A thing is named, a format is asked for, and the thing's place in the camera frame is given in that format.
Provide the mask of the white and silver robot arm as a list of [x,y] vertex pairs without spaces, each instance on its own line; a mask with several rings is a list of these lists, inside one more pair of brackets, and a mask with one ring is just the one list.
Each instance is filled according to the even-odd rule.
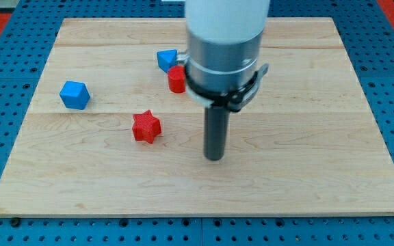
[[187,0],[187,93],[204,107],[254,76],[270,0]]

